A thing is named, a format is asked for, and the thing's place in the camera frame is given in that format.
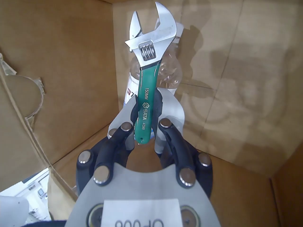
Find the adjustable wrench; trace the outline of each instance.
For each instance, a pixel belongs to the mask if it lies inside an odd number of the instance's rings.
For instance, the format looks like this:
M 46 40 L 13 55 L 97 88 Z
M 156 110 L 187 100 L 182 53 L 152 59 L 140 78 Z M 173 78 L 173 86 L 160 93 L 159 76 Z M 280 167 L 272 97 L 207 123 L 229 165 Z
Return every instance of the adjustable wrench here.
M 160 25 L 152 32 L 143 34 L 138 14 L 135 11 L 129 29 L 130 39 L 125 43 L 136 55 L 140 64 L 138 90 L 139 112 L 134 126 L 135 139 L 140 144 L 148 143 L 151 135 L 154 93 L 162 57 L 177 33 L 172 14 L 156 2 Z

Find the white label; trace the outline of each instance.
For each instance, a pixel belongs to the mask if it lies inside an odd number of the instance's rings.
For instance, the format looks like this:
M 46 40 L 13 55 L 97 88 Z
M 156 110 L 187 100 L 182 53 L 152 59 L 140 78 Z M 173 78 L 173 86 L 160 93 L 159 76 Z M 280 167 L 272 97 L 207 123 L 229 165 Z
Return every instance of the white label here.
M 178 199 L 104 200 L 101 227 L 183 227 Z
M 133 97 L 134 95 L 138 95 L 139 89 L 139 80 L 129 74 L 129 81 L 127 82 L 125 97 L 124 97 L 124 105 Z

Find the green wrench handle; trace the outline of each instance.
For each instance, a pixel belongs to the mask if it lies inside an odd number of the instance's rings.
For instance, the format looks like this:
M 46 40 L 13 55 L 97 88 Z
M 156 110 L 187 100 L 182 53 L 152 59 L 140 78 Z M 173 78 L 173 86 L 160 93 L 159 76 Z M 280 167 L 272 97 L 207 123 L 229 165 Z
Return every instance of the green wrench handle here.
M 140 144 L 147 144 L 150 140 L 154 95 L 161 61 L 162 59 L 140 68 L 138 90 L 139 112 L 134 126 L 134 137 Z

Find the bottle label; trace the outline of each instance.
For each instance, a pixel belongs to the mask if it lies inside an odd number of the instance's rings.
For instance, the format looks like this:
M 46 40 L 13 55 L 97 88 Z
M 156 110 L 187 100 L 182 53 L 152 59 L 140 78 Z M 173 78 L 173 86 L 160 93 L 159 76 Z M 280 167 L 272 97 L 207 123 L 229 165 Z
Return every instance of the bottle label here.
M 135 79 L 131 76 L 131 74 L 129 74 L 129 81 L 127 82 L 123 106 L 131 99 L 131 97 L 138 95 L 138 89 L 139 80 Z

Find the chrome wrench head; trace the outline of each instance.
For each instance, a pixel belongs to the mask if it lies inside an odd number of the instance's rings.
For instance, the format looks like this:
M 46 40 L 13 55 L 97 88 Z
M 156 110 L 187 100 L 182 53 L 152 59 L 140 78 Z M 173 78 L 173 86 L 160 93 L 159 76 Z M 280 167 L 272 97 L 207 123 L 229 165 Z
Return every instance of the chrome wrench head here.
M 138 17 L 137 11 L 134 11 L 132 20 L 131 20 L 131 25 L 129 27 L 129 39 L 136 38 L 138 36 L 142 35 L 142 27 L 140 24 L 140 20 Z
M 157 29 L 143 34 L 135 11 L 129 29 L 130 39 L 125 42 L 136 55 L 141 67 L 161 60 L 164 52 L 176 37 L 177 26 L 172 14 L 158 2 L 156 2 L 156 8 L 160 19 Z

